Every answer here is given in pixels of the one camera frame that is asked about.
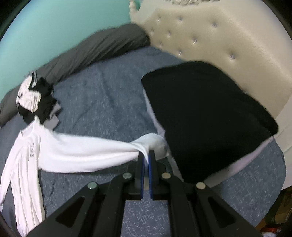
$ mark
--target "green wall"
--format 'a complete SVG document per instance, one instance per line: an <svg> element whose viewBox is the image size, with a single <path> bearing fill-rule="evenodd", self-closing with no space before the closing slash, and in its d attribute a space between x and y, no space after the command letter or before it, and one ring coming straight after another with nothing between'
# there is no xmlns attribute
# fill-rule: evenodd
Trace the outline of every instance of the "green wall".
<svg viewBox="0 0 292 237"><path fill-rule="evenodd" d="M92 33L130 22L129 0L31 0L0 41L0 100Z"/></svg>

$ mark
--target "metal bolt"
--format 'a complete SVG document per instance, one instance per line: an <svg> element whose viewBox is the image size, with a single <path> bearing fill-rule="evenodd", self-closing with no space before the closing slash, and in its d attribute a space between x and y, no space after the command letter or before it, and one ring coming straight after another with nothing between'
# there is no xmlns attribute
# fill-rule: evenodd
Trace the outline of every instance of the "metal bolt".
<svg viewBox="0 0 292 237"><path fill-rule="evenodd" d="M199 183L196 184L196 186L197 186L198 189L205 189L206 184L204 184L203 182L199 182Z"/></svg>
<svg viewBox="0 0 292 237"><path fill-rule="evenodd" d="M132 174L129 173L129 172L123 173L123 178L126 179L126 180L128 180L128 179L132 178Z"/></svg>
<svg viewBox="0 0 292 237"><path fill-rule="evenodd" d="M97 187L97 183L95 183L95 182L90 182L90 183L88 183L87 187L88 187L89 189L95 189L95 188Z"/></svg>
<svg viewBox="0 0 292 237"><path fill-rule="evenodd" d="M170 177L171 177L171 174L170 173L162 173L161 174L161 177L163 178L163 179L170 179Z"/></svg>

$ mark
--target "long gray pillow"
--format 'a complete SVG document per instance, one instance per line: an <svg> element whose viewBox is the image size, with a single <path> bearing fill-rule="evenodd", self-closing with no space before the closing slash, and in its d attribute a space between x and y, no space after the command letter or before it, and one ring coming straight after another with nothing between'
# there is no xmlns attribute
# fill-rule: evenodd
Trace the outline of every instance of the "long gray pillow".
<svg viewBox="0 0 292 237"><path fill-rule="evenodd" d="M94 33L74 48L37 69L37 76L45 78L50 84L55 84L97 61L149 45L147 34L136 24L105 29ZM15 101L19 87L20 85L10 90L0 103L0 127L18 113Z"/></svg>

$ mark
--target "black garment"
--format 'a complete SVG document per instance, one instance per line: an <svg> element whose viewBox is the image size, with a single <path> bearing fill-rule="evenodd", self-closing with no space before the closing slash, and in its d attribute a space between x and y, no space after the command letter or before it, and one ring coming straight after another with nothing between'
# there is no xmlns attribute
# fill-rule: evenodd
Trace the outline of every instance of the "black garment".
<svg viewBox="0 0 292 237"><path fill-rule="evenodd" d="M142 84L185 182L203 181L278 131L259 102L210 64L158 69Z"/></svg>
<svg viewBox="0 0 292 237"><path fill-rule="evenodd" d="M38 103L38 110L32 113L31 111L23 108L21 105L18 105L19 114L23 116L23 120L30 124L34 117L37 115L39 117L40 123L43 124L46 119L50 117L50 113L53 109L53 106L56 104L57 100L51 96L53 91L53 86L48 84L44 78L38 79L34 87L31 86L29 89L33 91L38 91L41 93L41 99Z"/></svg>

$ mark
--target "white long-sleeve shirt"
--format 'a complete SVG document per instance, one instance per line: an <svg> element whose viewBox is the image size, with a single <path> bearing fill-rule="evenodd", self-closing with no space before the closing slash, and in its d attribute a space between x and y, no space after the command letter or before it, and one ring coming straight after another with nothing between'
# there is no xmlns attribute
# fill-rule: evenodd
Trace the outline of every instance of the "white long-sleeve shirt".
<svg viewBox="0 0 292 237"><path fill-rule="evenodd" d="M60 134L46 129L38 117L22 130L7 158L0 183L0 211L11 182L17 229L21 236L45 219L38 169L47 172L92 172L117 166L149 150L167 156L167 143L150 133L127 143L96 137Z"/></svg>

